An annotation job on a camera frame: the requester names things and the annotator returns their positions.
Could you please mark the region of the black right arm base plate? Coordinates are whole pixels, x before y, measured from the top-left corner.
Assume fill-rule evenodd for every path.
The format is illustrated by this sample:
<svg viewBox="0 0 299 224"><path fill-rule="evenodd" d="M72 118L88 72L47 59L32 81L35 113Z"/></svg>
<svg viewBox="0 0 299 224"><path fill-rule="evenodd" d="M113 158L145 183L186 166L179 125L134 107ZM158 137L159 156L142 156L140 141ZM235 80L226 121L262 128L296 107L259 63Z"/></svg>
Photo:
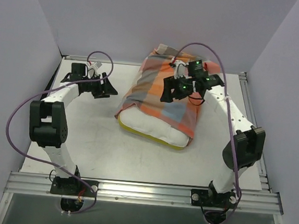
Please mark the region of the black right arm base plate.
<svg viewBox="0 0 299 224"><path fill-rule="evenodd" d="M237 204L234 192L214 193L209 189L191 189L191 205L219 209L233 209Z"/></svg>

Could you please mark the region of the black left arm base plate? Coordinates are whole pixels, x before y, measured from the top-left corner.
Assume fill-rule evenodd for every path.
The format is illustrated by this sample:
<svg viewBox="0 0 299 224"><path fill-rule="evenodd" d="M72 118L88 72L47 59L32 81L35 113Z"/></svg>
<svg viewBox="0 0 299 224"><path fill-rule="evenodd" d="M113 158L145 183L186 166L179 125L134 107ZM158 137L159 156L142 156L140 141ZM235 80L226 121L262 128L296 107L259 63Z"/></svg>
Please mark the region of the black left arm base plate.
<svg viewBox="0 0 299 224"><path fill-rule="evenodd" d="M63 179L55 177L52 181L50 193L56 195L85 196L94 198L97 193L99 182L93 180L84 180L84 182L86 182L90 187L94 187L93 191L85 184L82 184L74 178Z"/></svg>

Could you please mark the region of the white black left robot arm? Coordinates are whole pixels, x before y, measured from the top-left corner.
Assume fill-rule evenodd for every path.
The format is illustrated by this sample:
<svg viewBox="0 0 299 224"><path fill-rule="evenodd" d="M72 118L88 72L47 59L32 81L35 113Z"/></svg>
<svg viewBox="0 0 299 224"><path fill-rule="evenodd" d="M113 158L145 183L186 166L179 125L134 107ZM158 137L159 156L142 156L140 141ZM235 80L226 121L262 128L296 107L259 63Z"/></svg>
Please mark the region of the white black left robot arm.
<svg viewBox="0 0 299 224"><path fill-rule="evenodd" d="M117 95L107 73L86 63L72 63L71 71L60 81L58 89L40 101L30 103L29 136L48 155L55 170L53 183L69 195L76 195L82 187L80 173L66 147L68 125L65 109L82 93L96 98Z"/></svg>

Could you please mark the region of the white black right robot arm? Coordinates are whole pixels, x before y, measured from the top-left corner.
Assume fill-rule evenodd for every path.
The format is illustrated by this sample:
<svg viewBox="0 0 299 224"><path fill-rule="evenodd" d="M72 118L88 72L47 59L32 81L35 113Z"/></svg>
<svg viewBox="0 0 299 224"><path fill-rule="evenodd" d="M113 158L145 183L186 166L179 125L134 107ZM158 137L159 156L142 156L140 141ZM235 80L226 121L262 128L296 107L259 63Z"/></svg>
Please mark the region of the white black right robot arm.
<svg viewBox="0 0 299 224"><path fill-rule="evenodd" d="M228 94L225 76L210 74L201 60L185 63L173 58L170 67L174 74L164 79L160 101L171 103L198 93L220 120L227 123L230 140L222 151L224 163L207 192L208 203L219 206L226 199L225 193L232 189L236 189L239 196L239 177L261 159L266 132L262 127L256 127L238 109Z"/></svg>

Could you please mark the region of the cream quilted pillow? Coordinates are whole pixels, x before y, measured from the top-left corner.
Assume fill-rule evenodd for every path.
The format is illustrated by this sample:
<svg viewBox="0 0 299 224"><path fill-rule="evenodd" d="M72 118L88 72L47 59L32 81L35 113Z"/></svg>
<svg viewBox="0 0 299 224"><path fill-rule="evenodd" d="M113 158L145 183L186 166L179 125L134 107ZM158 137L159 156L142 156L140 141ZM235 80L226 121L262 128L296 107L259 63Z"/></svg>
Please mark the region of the cream quilted pillow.
<svg viewBox="0 0 299 224"><path fill-rule="evenodd" d="M175 150L182 150L189 144L189 136L154 116L147 115L133 106L122 110L118 124L125 131L147 138Z"/></svg>

